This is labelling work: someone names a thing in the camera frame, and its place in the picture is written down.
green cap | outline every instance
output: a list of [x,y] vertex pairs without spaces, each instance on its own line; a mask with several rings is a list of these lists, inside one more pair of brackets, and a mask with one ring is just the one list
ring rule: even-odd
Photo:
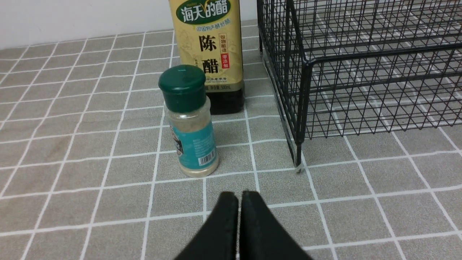
[[170,68],[159,78],[165,104],[175,113],[188,113],[201,108],[206,101],[205,74],[193,65]]

black wire basket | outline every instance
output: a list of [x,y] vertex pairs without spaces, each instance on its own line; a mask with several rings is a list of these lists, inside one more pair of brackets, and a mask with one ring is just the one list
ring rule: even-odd
[[295,166],[306,138],[462,123],[462,4],[257,0]]

spice jar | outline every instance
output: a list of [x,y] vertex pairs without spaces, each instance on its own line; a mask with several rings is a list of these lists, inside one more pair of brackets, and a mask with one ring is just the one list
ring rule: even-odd
[[219,163],[205,80],[198,67],[179,65],[164,71],[158,83],[180,168],[193,178],[211,174]]

bottle label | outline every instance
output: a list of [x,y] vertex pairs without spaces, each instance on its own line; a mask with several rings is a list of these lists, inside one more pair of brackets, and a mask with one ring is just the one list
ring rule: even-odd
[[196,132],[181,132],[170,124],[180,163],[193,170],[203,169],[217,159],[212,122]]

yellow label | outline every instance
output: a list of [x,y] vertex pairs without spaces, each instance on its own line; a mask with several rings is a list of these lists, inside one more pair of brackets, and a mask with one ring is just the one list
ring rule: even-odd
[[207,92],[243,87],[239,0],[169,0],[182,64],[206,75]]

